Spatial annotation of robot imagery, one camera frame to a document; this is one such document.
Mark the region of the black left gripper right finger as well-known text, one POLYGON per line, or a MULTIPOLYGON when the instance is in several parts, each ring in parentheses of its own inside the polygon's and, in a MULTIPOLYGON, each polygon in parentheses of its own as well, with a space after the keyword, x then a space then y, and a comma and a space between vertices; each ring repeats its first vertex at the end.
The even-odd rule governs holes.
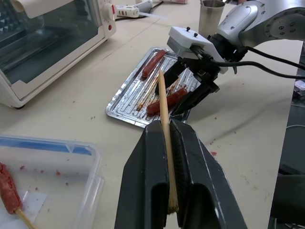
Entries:
POLYGON ((227 177, 194 129, 170 122, 181 229, 247 229, 227 177))

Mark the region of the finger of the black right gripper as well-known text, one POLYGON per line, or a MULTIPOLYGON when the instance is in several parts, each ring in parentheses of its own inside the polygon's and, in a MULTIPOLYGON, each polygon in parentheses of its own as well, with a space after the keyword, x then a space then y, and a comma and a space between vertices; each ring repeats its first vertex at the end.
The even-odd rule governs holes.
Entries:
POLYGON ((188 68, 186 62, 175 62, 164 74, 165 88, 170 87, 186 68, 188 68))
POLYGON ((214 82, 202 83, 194 91, 183 96, 182 100, 174 107, 171 116, 181 115, 197 106, 209 94, 218 92, 218 86, 214 82))

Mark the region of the aluminium foil tray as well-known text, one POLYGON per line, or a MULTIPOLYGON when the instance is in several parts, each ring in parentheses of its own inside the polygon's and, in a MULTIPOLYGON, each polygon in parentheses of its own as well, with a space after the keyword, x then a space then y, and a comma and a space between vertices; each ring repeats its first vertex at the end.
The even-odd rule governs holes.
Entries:
POLYGON ((158 83, 158 71, 167 71, 176 61, 175 53, 166 50, 166 55, 158 62, 147 78, 142 77, 145 65, 160 51, 152 47, 137 64, 123 85, 108 103, 105 113, 112 118, 144 128, 152 121, 159 120, 158 115, 148 115, 147 106, 159 100, 155 93, 158 83))

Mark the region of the white handheld device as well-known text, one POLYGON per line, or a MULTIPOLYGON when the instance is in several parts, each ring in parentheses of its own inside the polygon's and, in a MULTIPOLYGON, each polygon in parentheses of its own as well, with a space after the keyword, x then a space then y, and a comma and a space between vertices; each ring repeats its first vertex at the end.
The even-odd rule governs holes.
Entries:
POLYGON ((152 9, 152 0, 136 0, 134 5, 120 5, 116 6, 117 16, 126 18, 138 18, 139 16, 146 16, 152 9))

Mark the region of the red sausage on skewer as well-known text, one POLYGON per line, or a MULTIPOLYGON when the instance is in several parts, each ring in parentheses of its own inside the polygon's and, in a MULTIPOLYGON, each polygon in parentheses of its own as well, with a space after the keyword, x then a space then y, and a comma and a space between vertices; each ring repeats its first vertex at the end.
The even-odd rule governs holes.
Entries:
POLYGON ((16 210, 23 208, 15 182, 3 163, 0 163, 0 197, 7 212, 11 215, 16 214, 16 210))

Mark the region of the clear plastic container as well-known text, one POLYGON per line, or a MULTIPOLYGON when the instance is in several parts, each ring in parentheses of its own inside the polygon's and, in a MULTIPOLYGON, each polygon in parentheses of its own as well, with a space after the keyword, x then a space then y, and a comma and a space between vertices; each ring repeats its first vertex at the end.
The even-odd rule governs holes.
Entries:
POLYGON ((89 143, 0 136, 0 162, 37 229, 93 229, 104 185, 101 160, 89 143))

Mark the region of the cream toaster oven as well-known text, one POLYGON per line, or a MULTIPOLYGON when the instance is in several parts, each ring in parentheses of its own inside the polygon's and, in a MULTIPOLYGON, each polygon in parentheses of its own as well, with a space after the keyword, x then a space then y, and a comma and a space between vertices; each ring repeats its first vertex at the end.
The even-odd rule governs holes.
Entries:
POLYGON ((0 104, 22 108, 116 32, 112 0, 0 0, 0 104))

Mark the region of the wooden skewer with sausage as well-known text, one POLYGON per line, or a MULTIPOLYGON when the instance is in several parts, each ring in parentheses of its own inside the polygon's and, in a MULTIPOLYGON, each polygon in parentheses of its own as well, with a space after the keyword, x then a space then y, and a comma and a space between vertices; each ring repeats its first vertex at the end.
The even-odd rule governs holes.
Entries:
POLYGON ((23 213, 22 210, 16 209, 15 210, 16 215, 24 222, 24 224, 29 228, 29 229, 37 229, 34 224, 30 221, 30 219, 23 213))

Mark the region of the steel cup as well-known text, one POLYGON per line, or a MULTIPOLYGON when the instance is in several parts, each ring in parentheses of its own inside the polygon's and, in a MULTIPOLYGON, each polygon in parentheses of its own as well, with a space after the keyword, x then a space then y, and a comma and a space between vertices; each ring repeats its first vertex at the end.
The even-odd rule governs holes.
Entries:
POLYGON ((213 36, 219 25, 225 3, 221 0, 200 0, 199 28, 201 36, 213 36))

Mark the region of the bare wooden skewer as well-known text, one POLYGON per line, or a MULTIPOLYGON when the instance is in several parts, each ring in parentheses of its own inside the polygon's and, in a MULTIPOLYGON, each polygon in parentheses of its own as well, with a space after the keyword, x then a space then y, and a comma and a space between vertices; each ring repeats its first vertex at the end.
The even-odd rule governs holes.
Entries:
POLYGON ((170 182, 168 215, 171 215, 179 211, 179 204, 178 204, 176 181, 175 181, 175 171, 174 171, 171 133, 170 133, 170 119, 169 119, 169 112, 167 106, 168 104, 167 104, 167 96, 166 96, 166 88, 165 88, 165 79, 162 70, 159 70, 158 83, 159 83, 159 101, 160 101, 160 121, 165 138, 169 182, 170 182))

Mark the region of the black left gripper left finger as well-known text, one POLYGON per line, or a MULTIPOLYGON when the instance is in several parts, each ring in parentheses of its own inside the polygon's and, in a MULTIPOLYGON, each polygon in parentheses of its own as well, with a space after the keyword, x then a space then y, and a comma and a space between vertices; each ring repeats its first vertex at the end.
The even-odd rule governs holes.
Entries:
POLYGON ((160 121, 153 121, 124 166, 114 229, 163 229, 169 188, 164 134, 160 121))

